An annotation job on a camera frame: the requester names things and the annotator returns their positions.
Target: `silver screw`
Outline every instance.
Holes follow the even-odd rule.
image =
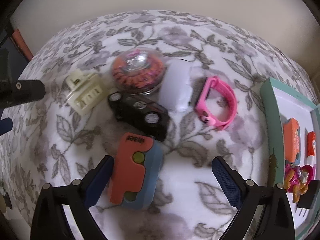
[[[252,179],[248,179],[248,180],[246,180],[245,182],[246,182],[246,184],[247,184],[248,186],[253,186],[253,185],[254,185],[254,181],[253,181]]]
[[[283,189],[283,184],[282,183],[277,183],[277,188]]]
[[[43,185],[42,188],[43,188],[43,189],[48,189],[49,187],[50,187],[50,183],[46,183],[46,184]]]
[[[81,180],[80,179],[75,179],[73,182],[72,182],[72,185],[79,185],[81,183]]]

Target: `transparent round container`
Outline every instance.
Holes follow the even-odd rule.
[[[165,65],[158,51],[135,48],[116,57],[111,69],[115,84],[120,90],[132,95],[146,95],[160,86]]]

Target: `open cardboard box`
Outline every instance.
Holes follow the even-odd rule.
[[[300,164],[307,160],[307,134],[316,133],[316,170],[314,179],[320,179],[320,105],[317,107],[308,98],[282,82],[269,78],[260,88],[261,97],[266,111],[268,142],[269,142],[269,174],[268,186],[273,187],[284,181],[284,136],[283,124],[290,118],[299,122],[300,126]],[[303,239],[312,226],[320,218],[320,196],[318,194],[314,207],[310,210],[296,208],[292,203],[292,193],[287,193],[290,203],[296,239]]]

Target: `beige wall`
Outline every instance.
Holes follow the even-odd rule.
[[[24,0],[12,23],[36,53],[59,30],[109,13],[170,9],[211,16],[265,38],[313,75],[320,27],[301,0]]]

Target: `cream plastic connector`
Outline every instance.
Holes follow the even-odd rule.
[[[97,74],[85,75],[76,69],[66,78],[66,83],[71,89],[67,102],[81,116],[108,96],[107,88]]]

